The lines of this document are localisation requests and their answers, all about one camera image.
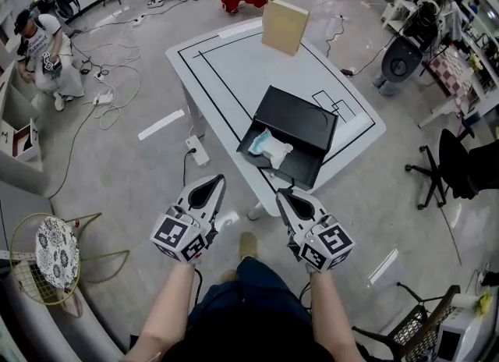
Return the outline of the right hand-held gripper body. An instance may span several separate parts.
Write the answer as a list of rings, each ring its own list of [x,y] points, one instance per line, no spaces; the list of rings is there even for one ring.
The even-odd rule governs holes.
[[[341,264],[355,247],[339,221],[326,214],[308,229],[290,232],[287,247],[308,272],[326,272]]]

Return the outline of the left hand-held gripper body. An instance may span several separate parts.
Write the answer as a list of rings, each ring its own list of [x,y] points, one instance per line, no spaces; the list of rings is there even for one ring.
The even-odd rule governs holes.
[[[150,241],[164,255],[184,264],[199,264],[218,231],[213,221],[195,218],[172,204],[159,217]]]

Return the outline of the white blue cloth packet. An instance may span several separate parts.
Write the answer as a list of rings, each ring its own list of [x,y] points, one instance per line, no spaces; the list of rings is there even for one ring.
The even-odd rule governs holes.
[[[273,169],[279,169],[286,156],[292,151],[291,144],[278,140],[268,128],[256,136],[248,148],[248,152],[252,155],[262,155],[267,158]]]

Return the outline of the black box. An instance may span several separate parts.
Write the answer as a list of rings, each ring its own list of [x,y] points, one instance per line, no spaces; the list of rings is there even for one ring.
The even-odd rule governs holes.
[[[331,149],[338,116],[318,105],[270,86],[258,106],[237,152],[250,164],[275,174],[303,190],[311,190],[320,167]],[[273,169],[262,155],[248,148],[268,128],[283,143],[293,146],[279,169]]]

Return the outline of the person's right forearm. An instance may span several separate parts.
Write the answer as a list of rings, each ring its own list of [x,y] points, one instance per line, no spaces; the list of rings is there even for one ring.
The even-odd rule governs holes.
[[[335,362],[362,362],[340,296],[330,273],[310,276],[313,335]]]

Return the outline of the person's left forearm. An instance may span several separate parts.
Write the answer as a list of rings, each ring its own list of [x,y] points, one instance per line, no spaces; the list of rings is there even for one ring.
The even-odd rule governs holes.
[[[186,333],[195,268],[175,264],[138,340],[120,362],[159,362]]]

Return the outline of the white cabinet with doors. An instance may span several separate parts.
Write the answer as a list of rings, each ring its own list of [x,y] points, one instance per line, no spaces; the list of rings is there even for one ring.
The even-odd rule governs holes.
[[[0,151],[19,161],[32,161],[41,155],[39,130],[34,121],[16,130],[0,120]]]

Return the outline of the beige upright box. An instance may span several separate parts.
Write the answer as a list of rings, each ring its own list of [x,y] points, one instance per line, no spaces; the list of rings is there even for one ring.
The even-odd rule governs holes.
[[[270,0],[262,17],[262,43],[294,56],[301,44],[310,11],[282,0]]]

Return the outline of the person's beige shoe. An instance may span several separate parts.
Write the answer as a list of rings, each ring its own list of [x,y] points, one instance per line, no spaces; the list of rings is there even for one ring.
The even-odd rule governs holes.
[[[247,257],[257,258],[257,238],[251,232],[243,232],[239,237],[240,261]]]

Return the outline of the person's blue jeans legs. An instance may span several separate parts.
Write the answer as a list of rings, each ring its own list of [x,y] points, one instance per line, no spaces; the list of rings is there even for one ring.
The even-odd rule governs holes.
[[[244,257],[235,273],[236,279],[209,288],[189,314],[189,327],[209,314],[237,307],[280,313],[307,325],[311,323],[311,317],[299,298],[274,270],[256,257]]]

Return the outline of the floral chair cushion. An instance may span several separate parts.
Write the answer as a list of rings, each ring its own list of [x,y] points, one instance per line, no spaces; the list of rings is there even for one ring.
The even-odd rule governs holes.
[[[80,272],[80,249],[72,228],[60,218],[46,217],[38,227],[36,263],[55,288],[68,289]]]

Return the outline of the black mesh chair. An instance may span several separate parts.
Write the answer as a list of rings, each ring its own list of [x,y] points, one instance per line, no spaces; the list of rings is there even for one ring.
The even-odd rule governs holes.
[[[418,362],[436,346],[440,324],[454,311],[451,302],[461,292],[461,287],[452,285],[443,296],[423,299],[400,282],[396,286],[405,289],[417,302],[401,322],[387,335],[356,326],[352,330],[385,345],[391,351],[394,362]]]

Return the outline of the person's black shirt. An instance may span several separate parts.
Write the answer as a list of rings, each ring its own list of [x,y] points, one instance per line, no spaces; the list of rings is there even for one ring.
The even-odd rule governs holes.
[[[206,314],[161,362],[336,362],[312,326],[269,310],[233,308]]]

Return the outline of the white table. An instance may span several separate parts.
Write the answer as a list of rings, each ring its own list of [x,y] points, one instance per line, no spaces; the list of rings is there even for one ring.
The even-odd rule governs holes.
[[[307,40],[293,56],[262,43],[262,21],[249,20],[195,37],[166,51],[182,81],[189,112],[200,112],[257,196],[279,215],[286,181],[237,152],[266,90],[276,87],[338,115],[332,145],[313,186],[323,186],[386,130],[381,117],[340,70]]]

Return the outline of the black office chair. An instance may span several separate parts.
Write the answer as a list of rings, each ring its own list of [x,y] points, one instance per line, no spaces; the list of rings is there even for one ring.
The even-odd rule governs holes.
[[[452,191],[453,198],[468,200],[484,190],[499,190],[499,140],[468,151],[462,144],[468,135],[472,137],[473,131],[466,129],[456,136],[445,129],[439,141],[438,161],[429,147],[423,145],[419,151],[427,155],[430,167],[405,165],[405,171],[416,171],[430,179],[426,200],[417,205],[418,210],[427,208],[436,192],[441,195],[438,206],[445,206],[447,190],[444,186]]]

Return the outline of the yellow flowers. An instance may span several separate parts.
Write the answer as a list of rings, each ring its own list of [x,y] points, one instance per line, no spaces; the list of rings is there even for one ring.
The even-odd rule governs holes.
[[[488,314],[493,300],[492,290],[487,288],[476,303],[475,314],[477,317],[483,317]]]

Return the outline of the white microwave oven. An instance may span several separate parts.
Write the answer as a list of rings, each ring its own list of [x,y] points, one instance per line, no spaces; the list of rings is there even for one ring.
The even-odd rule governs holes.
[[[477,362],[494,336],[497,314],[482,317],[471,308],[455,307],[440,323],[435,362]]]

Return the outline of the black round bag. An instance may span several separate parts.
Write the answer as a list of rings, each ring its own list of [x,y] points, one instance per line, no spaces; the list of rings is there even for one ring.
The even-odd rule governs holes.
[[[398,84],[409,78],[423,60],[423,52],[407,37],[397,37],[388,47],[381,72],[390,83]]]

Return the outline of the checkered cloth table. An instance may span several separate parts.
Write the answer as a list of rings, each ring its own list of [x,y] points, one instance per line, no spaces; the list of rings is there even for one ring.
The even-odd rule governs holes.
[[[426,96],[436,86],[444,93],[445,100],[441,100],[425,119],[417,123],[420,129],[441,115],[455,114],[471,120],[485,117],[487,98],[476,78],[475,70],[454,48],[448,48],[431,61],[424,62],[423,73],[425,72],[433,80],[428,84],[419,83],[419,92]]]

